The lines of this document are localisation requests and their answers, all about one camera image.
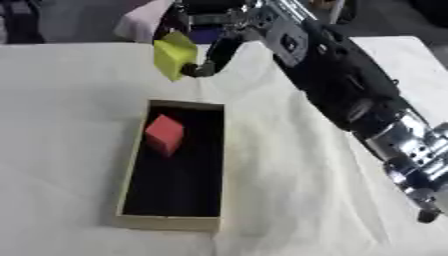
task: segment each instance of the yellow cube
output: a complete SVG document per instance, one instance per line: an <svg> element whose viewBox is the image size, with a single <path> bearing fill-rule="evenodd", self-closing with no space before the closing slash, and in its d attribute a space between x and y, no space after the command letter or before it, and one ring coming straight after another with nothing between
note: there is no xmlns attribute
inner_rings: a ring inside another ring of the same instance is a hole
<svg viewBox="0 0 448 256"><path fill-rule="evenodd" d="M196 63L197 55L197 46L178 31L154 41L154 65L171 81L179 80L182 67Z"/></svg>

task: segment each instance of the cardboard box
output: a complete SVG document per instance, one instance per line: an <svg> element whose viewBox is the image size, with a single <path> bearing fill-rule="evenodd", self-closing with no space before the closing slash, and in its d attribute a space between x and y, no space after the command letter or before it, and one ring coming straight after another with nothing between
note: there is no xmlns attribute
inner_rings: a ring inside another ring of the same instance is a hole
<svg viewBox="0 0 448 256"><path fill-rule="evenodd" d="M160 114L184 126L182 144L169 158L145 141L145 127ZM122 184L116 225L135 229L217 231L223 153L223 105L150 101Z"/></svg>

